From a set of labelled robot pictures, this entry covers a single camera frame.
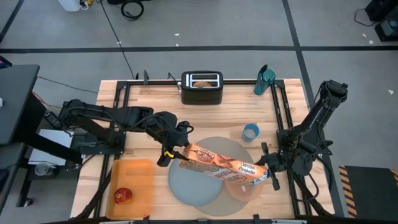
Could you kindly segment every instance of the red apple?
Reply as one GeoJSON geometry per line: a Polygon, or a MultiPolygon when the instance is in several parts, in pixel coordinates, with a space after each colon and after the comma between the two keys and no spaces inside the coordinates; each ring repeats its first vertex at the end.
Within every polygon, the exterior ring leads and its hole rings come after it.
{"type": "Polygon", "coordinates": [[[127,205],[132,202],[132,192],[125,187],[119,188],[114,193],[113,200],[119,205],[127,205]]]}

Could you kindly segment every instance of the orange tray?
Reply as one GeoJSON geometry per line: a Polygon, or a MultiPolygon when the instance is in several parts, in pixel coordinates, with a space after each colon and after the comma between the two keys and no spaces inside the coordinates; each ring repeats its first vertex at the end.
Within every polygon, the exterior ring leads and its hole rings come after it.
{"type": "Polygon", "coordinates": [[[152,210],[154,169],[153,162],[148,159],[116,160],[112,168],[106,217],[133,219],[148,216],[152,210]],[[114,202],[114,193],[121,187],[132,191],[132,202],[127,205],[114,202]]]}

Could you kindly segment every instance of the toaster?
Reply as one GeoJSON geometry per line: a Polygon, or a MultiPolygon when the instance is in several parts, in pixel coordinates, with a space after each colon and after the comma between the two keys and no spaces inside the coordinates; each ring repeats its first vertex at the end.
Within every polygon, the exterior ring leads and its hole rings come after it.
{"type": "Polygon", "coordinates": [[[218,105],[223,98],[223,87],[221,72],[183,72],[181,102],[185,105],[218,105]]]}

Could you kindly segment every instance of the blue water bottle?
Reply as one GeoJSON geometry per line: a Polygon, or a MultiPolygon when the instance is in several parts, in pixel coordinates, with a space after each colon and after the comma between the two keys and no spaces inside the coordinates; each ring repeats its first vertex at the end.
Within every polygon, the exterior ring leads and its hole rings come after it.
{"type": "Polygon", "coordinates": [[[254,93],[256,95],[263,95],[268,87],[274,82],[275,73],[268,69],[268,65],[264,65],[257,76],[256,86],[254,87],[254,93]]]}

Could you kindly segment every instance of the wooden tabletop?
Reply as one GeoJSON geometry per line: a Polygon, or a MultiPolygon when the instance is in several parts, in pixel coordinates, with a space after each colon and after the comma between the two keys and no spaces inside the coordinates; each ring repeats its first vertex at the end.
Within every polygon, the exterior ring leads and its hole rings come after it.
{"type": "MultiPolygon", "coordinates": [[[[308,114],[307,103],[300,79],[285,79],[287,98],[294,125],[298,125],[308,114]]],[[[112,107],[117,80],[103,80],[99,88],[97,105],[112,107]]],[[[124,90],[122,90],[119,105],[123,104],[124,90]]],[[[279,104],[282,104],[280,91],[277,90],[279,104]]],[[[155,112],[169,111],[175,114],[178,121],[187,120],[195,127],[189,134],[190,142],[201,139],[222,136],[230,138],[245,147],[254,161],[261,154],[261,142],[268,143],[269,151],[276,152],[277,121],[269,88],[262,96],[253,93],[252,85],[225,85],[223,101],[220,105],[196,106],[183,105],[177,87],[174,85],[133,86],[129,93],[128,106],[148,106],[155,112]],[[241,139],[243,127],[247,123],[257,123],[261,133],[252,142],[244,142],[241,139]]],[[[284,111],[282,110],[284,126],[287,127],[284,111]]],[[[99,122],[104,127],[108,123],[99,122]]],[[[160,156],[161,145],[155,142],[145,133],[127,133],[126,148],[121,159],[150,159],[155,165],[154,199],[151,220],[192,220],[207,219],[251,219],[254,214],[260,218],[294,218],[292,200],[289,194],[289,185],[285,172],[277,173],[280,190],[272,188],[271,179],[267,179],[260,196],[250,201],[239,212],[226,217],[212,217],[199,212],[194,207],[188,206],[177,200],[167,183],[168,167],[158,167],[156,162],[160,156]]],[[[76,195],[73,202],[71,217],[78,215],[98,188],[103,156],[97,155],[88,161],[81,169],[76,195]]],[[[109,160],[110,170],[113,158],[109,160]]],[[[315,161],[311,171],[316,180],[320,194],[317,200],[330,213],[334,213],[328,185],[320,162],[315,161]]],[[[306,178],[308,188],[315,193],[315,187],[309,178],[306,178]]],[[[108,201],[108,190],[104,193],[100,216],[105,216],[108,201]]]]}

